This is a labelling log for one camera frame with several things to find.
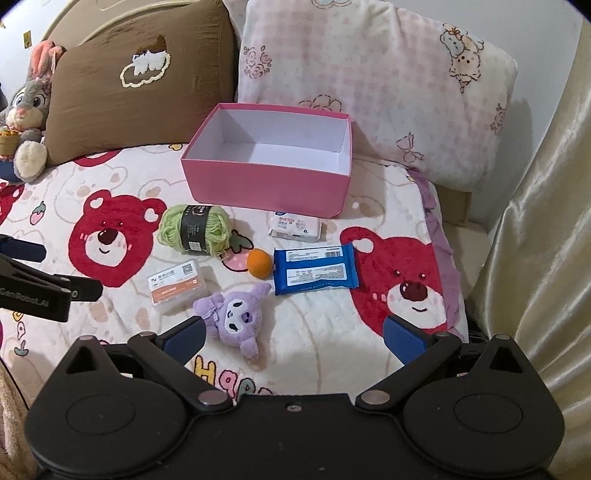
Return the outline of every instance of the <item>pillowcase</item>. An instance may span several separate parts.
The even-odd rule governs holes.
[[[53,76],[49,165],[189,142],[219,102],[232,101],[234,62],[222,0],[143,15],[69,50]]]
[[[492,170],[517,64],[379,0],[249,0],[238,101],[344,112],[357,157],[469,192]]]

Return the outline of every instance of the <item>pink box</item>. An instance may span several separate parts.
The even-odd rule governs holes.
[[[220,103],[181,163],[200,203],[331,218],[349,188],[351,142],[343,113]]]

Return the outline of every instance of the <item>plush blanket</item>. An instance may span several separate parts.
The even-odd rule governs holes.
[[[148,276],[190,258],[156,240],[165,209],[193,201],[180,165],[183,148],[113,151],[50,169],[32,185],[2,185],[0,231],[45,245],[47,257],[36,267],[94,277],[105,286],[99,301],[73,303],[63,324],[0,311],[2,357],[28,401],[80,335],[121,343],[142,330],[163,332],[192,315],[190,304],[159,314],[147,285]],[[211,293],[250,290],[256,280],[245,271],[245,261],[254,247],[272,254],[276,248],[309,246],[268,236],[272,212],[226,210],[235,229],[226,259],[195,257]],[[402,166],[354,161],[343,212],[323,224],[318,245],[353,242],[361,286],[270,294],[262,301],[256,360],[246,361],[238,349],[208,339],[188,368],[233,397],[357,395],[400,367],[381,338],[388,313],[427,331],[453,329],[467,338],[461,296],[459,316],[446,317],[425,205]]]

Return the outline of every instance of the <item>white wall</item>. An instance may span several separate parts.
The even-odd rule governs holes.
[[[23,0],[2,18],[6,28],[0,28],[0,83],[8,100],[27,77],[32,49],[25,50],[23,33],[31,30],[33,45],[39,43],[68,1]]]
[[[550,126],[583,17],[566,0],[390,1],[473,32],[519,64],[495,169],[473,196],[471,218],[492,230]]]

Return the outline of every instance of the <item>beige curtain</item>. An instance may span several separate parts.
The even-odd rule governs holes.
[[[488,335],[507,333],[566,422],[551,471],[591,479],[591,27],[584,22],[560,104],[499,224],[468,302]]]

